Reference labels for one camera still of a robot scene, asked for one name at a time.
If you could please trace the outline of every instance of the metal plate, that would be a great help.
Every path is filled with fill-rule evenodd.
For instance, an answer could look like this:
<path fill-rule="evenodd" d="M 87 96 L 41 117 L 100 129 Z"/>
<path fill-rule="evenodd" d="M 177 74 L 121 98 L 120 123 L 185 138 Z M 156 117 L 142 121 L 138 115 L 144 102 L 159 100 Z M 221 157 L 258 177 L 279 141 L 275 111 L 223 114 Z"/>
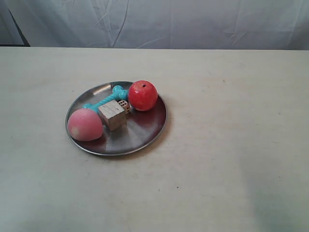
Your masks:
<path fill-rule="evenodd" d="M 121 85 L 129 89 L 132 82 L 111 82 L 94 87 L 79 96 L 69 108 L 66 116 L 66 129 L 68 132 L 68 119 L 77 109 L 82 108 L 85 103 L 97 103 L 112 93 L 115 85 Z M 91 142 L 80 142 L 74 140 L 69 132 L 71 140 L 82 150 L 95 155 L 120 156 L 133 153 L 153 142 L 163 130 L 167 121 L 167 108 L 160 96 L 153 109 L 146 112 L 131 109 L 126 116 L 126 125 L 110 132 L 104 126 L 104 133 L 101 138 Z"/>

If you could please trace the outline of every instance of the teal dog bone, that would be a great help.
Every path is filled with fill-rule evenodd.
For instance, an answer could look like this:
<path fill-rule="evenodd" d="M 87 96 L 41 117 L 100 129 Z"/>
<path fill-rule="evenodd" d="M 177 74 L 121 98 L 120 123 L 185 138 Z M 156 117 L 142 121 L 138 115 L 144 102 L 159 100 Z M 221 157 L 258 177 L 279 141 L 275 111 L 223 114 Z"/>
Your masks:
<path fill-rule="evenodd" d="M 115 86 L 114 88 L 112 88 L 112 94 L 110 96 L 108 96 L 107 98 L 103 99 L 102 101 L 98 102 L 97 104 L 90 104 L 87 103 L 85 105 L 83 105 L 83 108 L 85 109 L 90 109 L 93 110 L 95 112 L 98 113 L 98 108 L 112 100 L 125 100 L 127 101 L 127 90 L 124 90 L 124 88 L 122 88 L 122 86 Z"/>

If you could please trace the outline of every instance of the wooden block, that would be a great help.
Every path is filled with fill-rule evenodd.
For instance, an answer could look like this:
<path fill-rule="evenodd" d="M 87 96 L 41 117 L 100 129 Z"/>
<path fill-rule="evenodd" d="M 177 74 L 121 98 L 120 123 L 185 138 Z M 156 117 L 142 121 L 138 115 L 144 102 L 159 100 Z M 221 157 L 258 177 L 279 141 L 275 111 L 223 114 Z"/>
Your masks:
<path fill-rule="evenodd" d="M 126 124 L 126 113 L 117 101 L 112 100 L 98 108 L 99 115 L 110 131 Z"/>
<path fill-rule="evenodd" d="M 121 105 L 122 108 L 125 110 L 126 115 L 128 113 L 130 113 L 131 107 L 130 107 L 130 104 L 127 101 L 121 100 L 121 101 L 118 102 L 118 104 Z"/>

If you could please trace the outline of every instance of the table surface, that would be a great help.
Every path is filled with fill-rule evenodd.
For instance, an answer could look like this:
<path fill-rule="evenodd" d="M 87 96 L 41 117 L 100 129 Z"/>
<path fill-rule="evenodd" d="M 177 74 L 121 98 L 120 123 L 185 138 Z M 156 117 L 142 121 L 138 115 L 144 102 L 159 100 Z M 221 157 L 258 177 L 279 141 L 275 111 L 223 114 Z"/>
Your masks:
<path fill-rule="evenodd" d="M 309 51 L 0 48 L 0 231 L 309 231 Z M 66 134 L 71 103 L 154 83 L 167 126 L 104 158 Z"/>

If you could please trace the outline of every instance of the pink peach toy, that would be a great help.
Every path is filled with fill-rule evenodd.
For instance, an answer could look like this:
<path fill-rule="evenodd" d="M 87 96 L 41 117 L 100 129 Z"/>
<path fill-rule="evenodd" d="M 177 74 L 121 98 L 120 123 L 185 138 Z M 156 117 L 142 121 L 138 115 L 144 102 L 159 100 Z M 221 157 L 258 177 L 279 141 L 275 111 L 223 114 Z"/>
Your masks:
<path fill-rule="evenodd" d="M 68 131 L 78 141 L 92 141 L 103 134 L 102 120 L 93 110 L 78 109 L 69 117 Z"/>

